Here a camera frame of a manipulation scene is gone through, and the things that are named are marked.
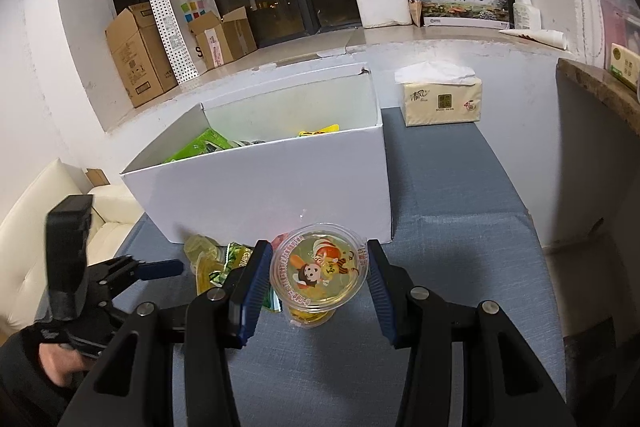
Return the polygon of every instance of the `styrofoam box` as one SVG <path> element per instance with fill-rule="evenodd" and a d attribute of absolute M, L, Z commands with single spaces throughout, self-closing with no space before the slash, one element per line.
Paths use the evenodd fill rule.
<path fill-rule="evenodd" d="M 298 137 L 336 123 L 339 132 Z M 266 143 L 161 164 L 208 126 Z M 253 245 L 313 223 L 391 241 L 382 116 L 367 73 L 198 104 L 122 178 L 172 243 L 199 233 Z"/>

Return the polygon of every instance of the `white bottle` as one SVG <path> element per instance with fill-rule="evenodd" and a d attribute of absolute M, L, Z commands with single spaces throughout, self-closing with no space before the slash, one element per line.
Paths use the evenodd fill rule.
<path fill-rule="evenodd" d="M 516 0 L 513 3 L 513 22 L 518 30 L 540 30 L 540 10 L 531 5 L 531 0 Z"/>

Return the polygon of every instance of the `metal screw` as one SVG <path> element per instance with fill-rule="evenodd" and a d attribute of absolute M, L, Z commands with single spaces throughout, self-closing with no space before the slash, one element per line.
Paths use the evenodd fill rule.
<path fill-rule="evenodd" d="M 141 317 L 144 317 L 145 315 L 148 315 L 151 312 L 153 312 L 153 310 L 155 309 L 156 307 L 154 306 L 153 302 L 143 302 L 142 304 L 140 304 L 140 306 L 136 308 L 136 313 Z"/>
<path fill-rule="evenodd" d="M 423 288 L 422 286 L 414 286 L 411 288 L 411 296 L 417 301 L 424 301 L 429 297 L 429 290 L 427 288 Z"/>
<path fill-rule="evenodd" d="M 222 288 L 212 288 L 207 292 L 207 299 L 210 301 L 221 301 L 226 296 Z"/>
<path fill-rule="evenodd" d="M 493 301 L 484 301 L 482 303 L 482 309 L 489 315 L 495 315 L 500 311 L 500 306 L 498 306 L 498 304 Z"/>

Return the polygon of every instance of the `gray-blue cloth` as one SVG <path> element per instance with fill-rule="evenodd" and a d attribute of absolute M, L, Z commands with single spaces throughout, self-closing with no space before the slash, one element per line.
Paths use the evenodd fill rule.
<path fill-rule="evenodd" d="M 397 108 L 383 111 L 394 218 L 391 263 L 444 299 L 476 306 L 497 301 L 564 394 L 564 350 L 556 300 L 532 221 L 474 124 L 405 128 Z M 143 216 L 120 254 L 184 259 Z M 191 273 L 136 283 L 117 300 L 127 311 L 195 296 Z M 186 425 L 183 358 L 174 356 L 175 425 Z M 380 333 L 366 286 L 325 325 L 287 324 L 262 311 L 255 336 L 228 351 L 236 405 L 249 426 L 391 426 L 408 361 Z"/>

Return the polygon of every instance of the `jelly cup lid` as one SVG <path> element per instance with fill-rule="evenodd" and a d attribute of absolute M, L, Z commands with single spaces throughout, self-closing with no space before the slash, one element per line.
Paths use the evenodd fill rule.
<path fill-rule="evenodd" d="M 270 279 L 285 305 L 324 312 L 351 299 L 368 269 L 367 247 L 356 233 L 320 223 L 287 235 L 271 259 Z"/>

